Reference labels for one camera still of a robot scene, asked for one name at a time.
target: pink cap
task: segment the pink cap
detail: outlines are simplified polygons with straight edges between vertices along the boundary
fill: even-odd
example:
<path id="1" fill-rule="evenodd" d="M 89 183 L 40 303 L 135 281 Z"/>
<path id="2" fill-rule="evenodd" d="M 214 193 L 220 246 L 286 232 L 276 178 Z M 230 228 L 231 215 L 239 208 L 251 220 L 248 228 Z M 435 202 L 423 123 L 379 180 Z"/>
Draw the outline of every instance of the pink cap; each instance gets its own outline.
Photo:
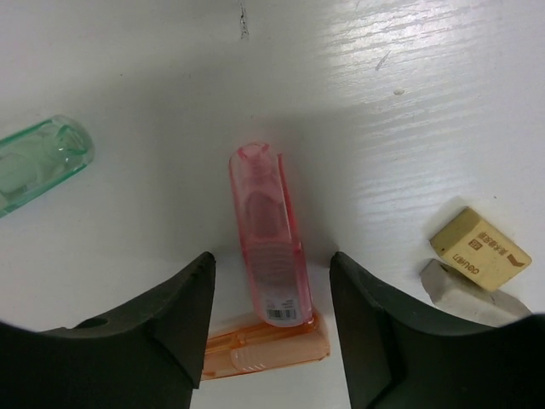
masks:
<path id="1" fill-rule="evenodd" d="M 231 157 L 229 170 L 255 312 L 275 326 L 312 321 L 307 265 L 282 156 L 266 143 L 250 143 Z"/>

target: scratch on table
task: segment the scratch on table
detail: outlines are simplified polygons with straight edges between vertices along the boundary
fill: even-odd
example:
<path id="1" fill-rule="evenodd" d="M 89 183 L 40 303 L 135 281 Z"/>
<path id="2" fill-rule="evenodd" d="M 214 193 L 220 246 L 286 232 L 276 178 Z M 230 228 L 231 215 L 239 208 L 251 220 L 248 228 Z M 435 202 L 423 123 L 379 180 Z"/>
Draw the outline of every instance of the scratch on table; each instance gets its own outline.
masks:
<path id="1" fill-rule="evenodd" d="M 378 64 L 377 64 L 376 67 L 375 67 L 375 71 L 378 71 L 378 70 L 380 70 L 380 69 L 382 68 L 382 66 L 383 66 L 384 63 L 386 62 L 386 58 L 388 58 L 388 56 L 390 55 L 391 52 L 392 52 L 392 51 L 388 51 L 388 52 L 386 53 L 386 55 L 384 55 L 384 56 L 381 58 L 381 60 L 378 61 Z"/>
<path id="2" fill-rule="evenodd" d="M 250 37 L 250 32 L 248 31 L 246 4 L 244 4 L 244 0 L 238 0 L 238 5 L 240 6 L 240 38 L 247 39 Z"/>

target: wood grain texture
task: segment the wood grain texture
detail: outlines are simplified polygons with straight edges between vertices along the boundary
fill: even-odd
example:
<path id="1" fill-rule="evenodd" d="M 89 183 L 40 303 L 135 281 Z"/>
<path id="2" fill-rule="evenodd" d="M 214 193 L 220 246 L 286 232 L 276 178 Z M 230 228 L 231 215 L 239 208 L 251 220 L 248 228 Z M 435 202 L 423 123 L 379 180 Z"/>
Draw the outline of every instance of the wood grain texture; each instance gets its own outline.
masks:
<path id="1" fill-rule="evenodd" d="M 427 240 L 465 205 L 533 255 L 505 290 L 544 310 L 542 1 L 245 10 L 241 39 L 238 0 L 0 6 L 3 133 L 60 112 L 97 147 L 88 169 L 0 221 L 2 319 L 75 325 L 203 250 L 218 258 L 214 324 L 248 312 L 227 160 L 253 138 L 285 154 L 332 356 L 206 383 L 194 408 L 348 408 L 329 257 L 340 248 L 425 300 Z"/>

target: white eraser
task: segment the white eraser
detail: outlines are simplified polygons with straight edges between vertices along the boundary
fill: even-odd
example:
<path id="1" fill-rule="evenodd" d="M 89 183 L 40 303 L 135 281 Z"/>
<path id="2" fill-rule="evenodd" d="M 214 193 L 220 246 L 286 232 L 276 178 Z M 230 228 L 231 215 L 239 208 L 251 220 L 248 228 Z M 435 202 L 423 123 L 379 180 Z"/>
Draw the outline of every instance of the white eraser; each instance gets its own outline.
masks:
<path id="1" fill-rule="evenodd" d="M 503 326 L 531 315 L 515 297 L 502 291 L 483 290 L 438 260 L 432 260 L 420 276 L 424 290 L 437 308 L 465 320 Z"/>

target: green translucent plastic object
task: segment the green translucent plastic object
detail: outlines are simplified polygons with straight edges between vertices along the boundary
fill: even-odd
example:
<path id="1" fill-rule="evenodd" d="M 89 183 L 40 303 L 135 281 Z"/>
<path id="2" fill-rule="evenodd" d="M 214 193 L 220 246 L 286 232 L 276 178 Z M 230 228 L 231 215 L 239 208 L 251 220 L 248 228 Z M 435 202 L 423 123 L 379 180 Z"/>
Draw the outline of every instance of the green translucent plastic object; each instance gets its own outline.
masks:
<path id="1" fill-rule="evenodd" d="M 95 149 L 87 132 L 55 116 L 0 141 L 0 217 L 85 168 Z"/>

